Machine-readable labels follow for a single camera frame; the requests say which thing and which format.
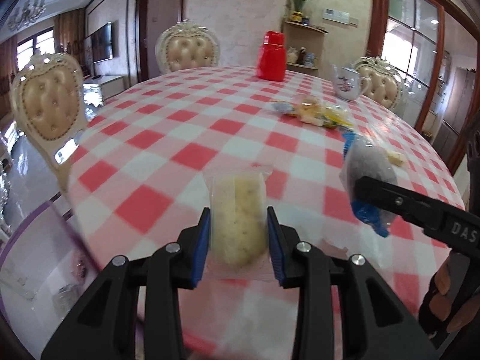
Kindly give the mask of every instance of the chandelier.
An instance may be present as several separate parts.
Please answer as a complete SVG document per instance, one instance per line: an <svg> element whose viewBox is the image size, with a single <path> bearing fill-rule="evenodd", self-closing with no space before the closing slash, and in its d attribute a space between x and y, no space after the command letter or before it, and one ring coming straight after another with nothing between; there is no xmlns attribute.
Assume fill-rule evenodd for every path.
<svg viewBox="0 0 480 360"><path fill-rule="evenodd" d="M37 19L45 11L45 0L42 0L38 4L38 0L35 0L32 8L30 8L30 0L27 0L23 5L22 14L17 19L20 12L20 8L16 7L13 14L8 19L7 25L10 31L20 30L23 26L28 26L30 23L35 23Z"/></svg>

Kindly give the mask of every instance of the wooden door frame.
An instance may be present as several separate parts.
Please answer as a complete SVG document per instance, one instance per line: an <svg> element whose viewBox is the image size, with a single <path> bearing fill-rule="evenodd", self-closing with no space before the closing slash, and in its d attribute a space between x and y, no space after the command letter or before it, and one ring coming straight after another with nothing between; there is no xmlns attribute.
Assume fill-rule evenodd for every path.
<svg viewBox="0 0 480 360"><path fill-rule="evenodd" d="M147 6L148 0L136 0L135 7L135 34L137 50L137 79L138 82L148 80L148 61L146 46L143 44L147 38ZM180 0L180 21L185 18L185 0Z"/></svg>
<svg viewBox="0 0 480 360"><path fill-rule="evenodd" d="M450 14L456 21L460 23L477 41L477 70L475 75L475 89L472 95L472 100L470 101L469 111L465 118L465 123L462 126L462 130L457 138L457 143L453 152L450 154L450 157L446 161L448 170L453 175L457 170L458 166L462 162L462 159L466 153L466 128L471 122L472 118L480 108L480 31L477 26L474 24L473 20L470 19L465 12L463 12L459 7L457 7L451 0L428 0L433 2L436 6L441 5L442 9L439 10L439 14L442 15L439 18L440 28L438 33L438 38L441 38L442 48L439 47L440 41L437 40L437 57L433 66L432 75L438 77L440 71L440 63L438 59L443 54L443 40L445 37L445 12ZM380 55L383 41L385 39L386 32L386 23L388 16L388 0L373 0L372 6L372 15L371 15L371 25L370 25L370 37L367 45L367 55L368 56L377 56ZM427 99L430 95L430 91L435 91L435 86L431 85L429 87L429 92L427 92ZM428 115L430 109L430 104L433 99L433 96L430 96L428 104L424 104L421 110L421 113L418 117L415 129L420 131L422 129L423 123Z"/></svg>

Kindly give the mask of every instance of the tv stand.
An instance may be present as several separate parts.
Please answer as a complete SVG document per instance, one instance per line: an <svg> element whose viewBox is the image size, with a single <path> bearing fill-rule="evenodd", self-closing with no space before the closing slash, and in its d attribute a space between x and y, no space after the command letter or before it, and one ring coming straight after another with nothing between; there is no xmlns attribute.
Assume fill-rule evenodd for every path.
<svg viewBox="0 0 480 360"><path fill-rule="evenodd" d="M101 107L106 100L125 90L123 76L100 76L83 82L83 100L85 104Z"/></svg>

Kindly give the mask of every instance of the wall-mounted thermostat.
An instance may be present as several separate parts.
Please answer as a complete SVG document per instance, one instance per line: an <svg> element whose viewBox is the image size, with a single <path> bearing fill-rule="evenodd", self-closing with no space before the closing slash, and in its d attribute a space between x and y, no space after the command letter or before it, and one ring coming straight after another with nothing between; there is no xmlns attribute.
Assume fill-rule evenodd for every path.
<svg viewBox="0 0 480 360"><path fill-rule="evenodd" d="M337 21L348 25L350 23L350 15L348 12L341 12L334 9L324 9L323 18L327 20Z"/></svg>

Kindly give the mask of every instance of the checkered tablecloth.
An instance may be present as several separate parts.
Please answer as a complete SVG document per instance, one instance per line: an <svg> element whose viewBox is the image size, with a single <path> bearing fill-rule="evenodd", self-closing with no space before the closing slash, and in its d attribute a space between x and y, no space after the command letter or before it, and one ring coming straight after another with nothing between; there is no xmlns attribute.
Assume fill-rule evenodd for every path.
<svg viewBox="0 0 480 360"><path fill-rule="evenodd" d="M183 70L118 95L82 136L69 195L94 258L104 266L116 254L144 257L196 224L209 205L205 169L270 164L268 203L280 223L312 244L327 240L348 255L365 255L417 312L448 249L401 218L381 238L353 216L339 179L341 134L280 115L268 103L306 93L341 104L355 130L376 131L383 145L402 152L408 164L395 168L400 186L463 206L432 147L366 97L343 102L328 81L291 71L284 82L270 82L252 67ZM225 359L290 358L296 290L274 281L206 279L180 298L190 347ZM338 313L337 302L334 308Z"/></svg>

